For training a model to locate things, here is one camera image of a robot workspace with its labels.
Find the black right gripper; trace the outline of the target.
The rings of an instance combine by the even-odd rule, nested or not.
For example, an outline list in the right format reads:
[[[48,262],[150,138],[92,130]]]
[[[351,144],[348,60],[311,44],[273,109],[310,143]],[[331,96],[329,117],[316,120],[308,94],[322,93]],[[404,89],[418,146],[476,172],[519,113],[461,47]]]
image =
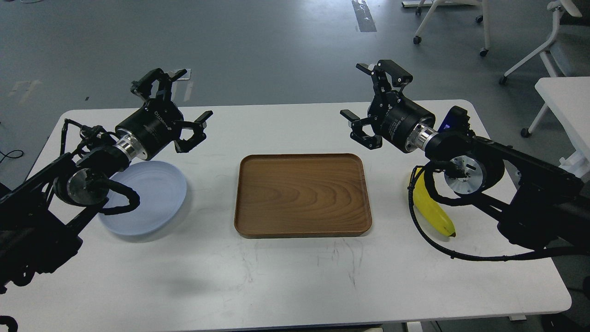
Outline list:
[[[375,65],[357,63],[356,68],[371,76],[375,96],[367,110],[367,118],[361,119],[350,110],[341,110],[341,115],[350,123],[350,138],[370,150],[381,148],[382,139],[403,153],[415,150],[408,140],[415,126],[422,123],[433,127],[436,116],[402,95],[413,76],[391,59],[380,59]],[[363,130],[367,125],[371,125],[375,135],[368,135]]]

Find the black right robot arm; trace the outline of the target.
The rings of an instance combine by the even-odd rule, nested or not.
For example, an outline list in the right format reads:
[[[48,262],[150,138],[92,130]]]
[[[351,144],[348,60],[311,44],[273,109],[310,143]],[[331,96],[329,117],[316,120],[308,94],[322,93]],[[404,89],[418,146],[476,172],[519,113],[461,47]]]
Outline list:
[[[589,255],[589,199],[575,174],[480,136],[470,127],[466,109],[451,107],[439,128],[436,116],[404,95],[413,76],[391,59],[356,68],[372,80],[373,100],[361,118],[348,109],[341,115],[350,138],[367,149],[383,142],[402,153],[420,150],[426,163],[411,172],[407,195],[415,218],[417,182],[442,205],[472,206],[497,222],[497,229],[523,254],[478,256],[445,248],[418,225],[420,235],[452,259],[472,262],[528,261]]]

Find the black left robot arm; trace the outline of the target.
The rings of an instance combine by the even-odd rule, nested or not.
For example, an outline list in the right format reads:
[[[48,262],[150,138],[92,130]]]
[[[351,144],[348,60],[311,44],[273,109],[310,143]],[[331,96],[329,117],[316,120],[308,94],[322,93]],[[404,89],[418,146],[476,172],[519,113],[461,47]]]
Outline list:
[[[173,102],[173,84],[188,70],[153,69],[131,84],[143,104],[114,131],[65,119],[57,159],[16,189],[1,186],[1,293],[28,285],[35,274],[54,273],[78,253],[80,233],[97,214],[128,213],[141,198],[112,180],[135,158],[151,160],[169,143],[187,153],[206,139],[206,111],[185,121]]]

